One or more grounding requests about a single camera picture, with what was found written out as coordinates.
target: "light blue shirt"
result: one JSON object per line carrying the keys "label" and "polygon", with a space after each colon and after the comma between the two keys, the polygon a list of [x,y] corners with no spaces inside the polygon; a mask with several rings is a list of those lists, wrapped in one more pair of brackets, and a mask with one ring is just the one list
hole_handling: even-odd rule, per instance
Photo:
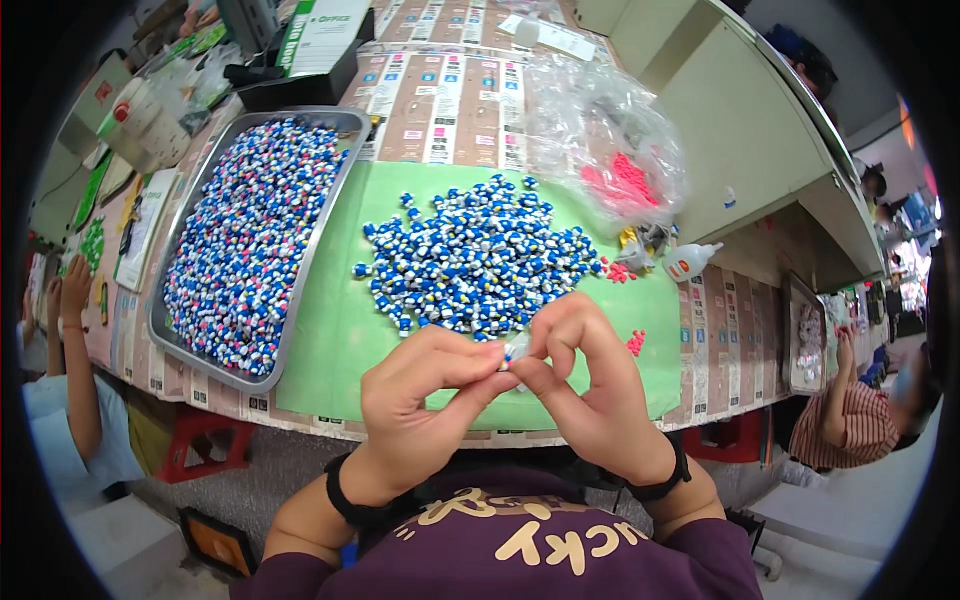
{"label": "light blue shirt", "polygon": [[97,455],[84,464],[67,422],[66,375],[42,377],[23,386],[23,402],[30,419],[36,452],[47,481],[60,499],[96,495],[118,481],[146,477],[130,449],[130,424],[123,398],[94,375],[100,401],[103,439]]}

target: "table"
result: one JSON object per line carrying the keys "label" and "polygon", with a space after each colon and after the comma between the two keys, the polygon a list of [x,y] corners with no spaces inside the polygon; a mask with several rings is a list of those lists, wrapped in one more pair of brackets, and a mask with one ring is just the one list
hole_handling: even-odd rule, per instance
{"label": "table", "polygon": [[[360,70],[341,103],[387,117],[376,139],[361,149],[360,157],[523,168],[524,140],[512,127],[522,118],[524,55],[510,47],[507,36],[491,33],[499,17],[487,4],[486,0],[446,0],[432,31],[427,34],[429,41],[413,45],[409,40],[413,32],[406,39],[404,36],[405,30],[416,27],[403,25],[414,22],[407,21],[407,15],[427,8],[426,0],[378,0],[375,3],[379,42],[364,48],[359,57]],[[569,3],[562,2],[560,7],[551,18],[575,28]],[[482,44],[467,46],[462,43],[462,37],[438,39],[441,35],[450,36],[450,31],[463,31],[444,27],[444,24],[459,24],[452,19],[463,18],[455,15],[467,11],[482,13],[482,18],[475,19],[481,21]],[[609,60],[617,63],[612,51],[609,51]],[[423,77],[434,71],[442,76]],[[456,82],[444,81],[454,73]],[[488,101],[480,94],[477,80],[487,79],[483,76],[488,73],[490,79],[518,84],[510,92],[515,100],[512,107],[501,111],[500,103]],[[397,74],[397,77],[387,80],[388,74]],[[379,85],[370,85],[370,81],[377,81]],[[424,91],[444,83],[450,84],[446,86],[447,94],[435,89]],[[147,310],[164,240],[184,200],[188,182],[198,176],[216,136],[241,110],[239,99],[232,98],[216,111],[210,124],[193,140],[160,217],[141,293],[123,289],[108,277],[110,306],[106,326],[101,326],[99,308],[91,301],[91,308],[84,313],[84,324],[90,328],[86,336],[90,358],[134,387],[162,400],[185,401],[234,419],[271,427],[362,441],[366,438],[362,422],[279,409],[273,393],[265,396],[241,393],[208,379],[201,372],[194,372],[150,341]],[[461,125],[459,120],[464,116],[467,122]],[[122,199],[127,191],[121,191],[117,198]],[[112,265],[117,256],[120,243],[117,225],[122,208],[122,200],[113,200],[93,212],[93,218],[105,217],[103,265]],[[701,276],[681,285],[680,300],[681,405],[657,421],[659,428],[671,431],[726,419],[786,396],[780,380],[779,289],[710,266]],[[481,431],[469,432],[463,447],[563,443],[558,431]]]}

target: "green mat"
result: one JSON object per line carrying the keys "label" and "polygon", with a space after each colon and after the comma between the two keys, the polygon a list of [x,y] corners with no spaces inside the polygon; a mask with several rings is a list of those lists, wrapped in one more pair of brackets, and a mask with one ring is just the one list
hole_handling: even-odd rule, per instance
{"label": "green mat", "polygon": [[[450,187],[469,188],[496,173],[482,167],[412,162],[358,162],[327,223],[300,302],[296,331],[286,370],[276,388],[281,409],[342,420],[362,420],[360,377],[400,342],[393,322],[376,310],[367,281],[352,277],[358,262],[372,263],[371,244],[361,228],[403,213],[399,196],[414,195],[424,218],[436,214],[432,199]],[[521,175],[506,172],[518,187]],[[554,230],[577,225],[593,237],[601,255],[619,252],[616,240],[599,239],[578,205],[562,189],[542,184],[540,196],[556,207]],[[645,329],[646,343],[636,359],[643,374],[651,419],[680,405],[680,300],[677,286],[657,269],[626,284],[585,276],[577,286],[607,313],[626,343],[635,329]],[[587,362],[581,355],[568,379],[578,393],[589,388]],[[429,408],[443,407],[455,394],[441,390],[427,399]],[[497,398],[473,425],[474,430],[534,431],[556,425],[530,393],[509,392]]]}

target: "person in striped shirt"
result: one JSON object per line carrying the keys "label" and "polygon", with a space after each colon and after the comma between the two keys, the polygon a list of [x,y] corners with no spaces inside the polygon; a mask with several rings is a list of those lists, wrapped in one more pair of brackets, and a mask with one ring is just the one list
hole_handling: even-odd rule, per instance
{"label": "person in striped shirt", "polygon": [[774,405],[774,440],[818,472],[860,467],[913,445],[940,401],[926,344],[900,368],[887,394],[857,381],[851,336],[841,329],[839,371],[825,394]]}

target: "glue bottle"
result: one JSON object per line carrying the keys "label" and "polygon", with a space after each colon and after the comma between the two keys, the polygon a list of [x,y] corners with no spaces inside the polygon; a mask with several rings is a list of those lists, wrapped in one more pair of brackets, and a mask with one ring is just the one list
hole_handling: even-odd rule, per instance
{"label": "glue bottle", "polygon": [[707,262],[721,248],[723,244],[680,246],[663,258],[663,269],[677,283],[689,281],[703,272]]}

